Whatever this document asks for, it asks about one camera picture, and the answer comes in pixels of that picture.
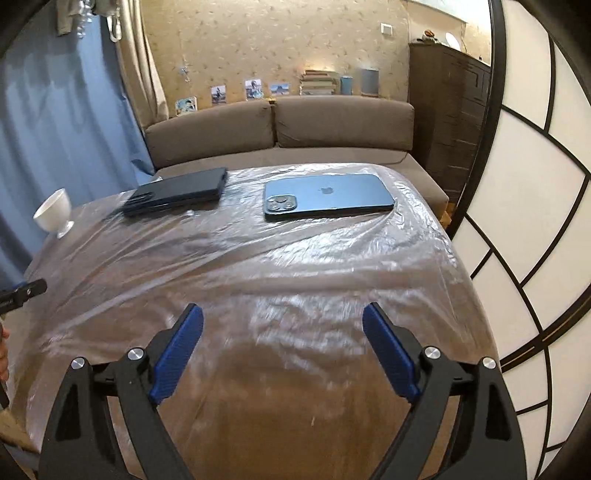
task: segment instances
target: white ceramic cup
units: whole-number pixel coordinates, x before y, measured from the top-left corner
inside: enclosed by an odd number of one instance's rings
[[[59,189],[41,204],[33,220],[46,232],[57,232],[61,238],[70,231],[74,222],[70,220],[72,204],[66,189]]]

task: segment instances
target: sofa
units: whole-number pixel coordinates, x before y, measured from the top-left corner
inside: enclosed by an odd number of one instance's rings
[[[359,162],[404,175],[440,219],[448,197],[409,153],[414,109],[360,96],[251,100],[190,113],[146,130],[156,176],[208,168]]]

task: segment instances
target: brown tabletop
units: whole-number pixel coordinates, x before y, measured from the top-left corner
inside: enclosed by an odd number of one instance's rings
[[[268,223],[266,181],[372,173],[397,211]],[[472,283],[416,190],[369,164],[233,171],[216,208],[136,219],[130,195],[89,203],[61,240],[50,235],[27,271],[47,280],[28,302],[23,347],[11,351],[13,413],[37,449],[70,361],[118,359],[171,326],[188,302],[202,338],[160,414],[196,478],[369,478],[408,404],[388,384],[361,327],[377,301],[423,345],[458,361],[496,357]],[[121,412],[114,422],[141,476]],[[425,473],[437,468],[451,408]]]

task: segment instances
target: beige curtain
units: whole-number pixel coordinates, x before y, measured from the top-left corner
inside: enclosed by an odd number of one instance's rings
[[[121,77],[142,128],[168,119],[168,105],[144,32],[140,0],[120,0],[121,40],[117,56]]]

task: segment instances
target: smartphone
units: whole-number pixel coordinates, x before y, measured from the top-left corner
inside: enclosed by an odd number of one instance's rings
[[[126,216],[135,216],[219,200],[227,175],[228,170],[220,167],[148,183],[129,197],[121,211]]]
[[[271,180],[265,184],[267,220],[387,212],[396,200],[376,175],[335,174]]]

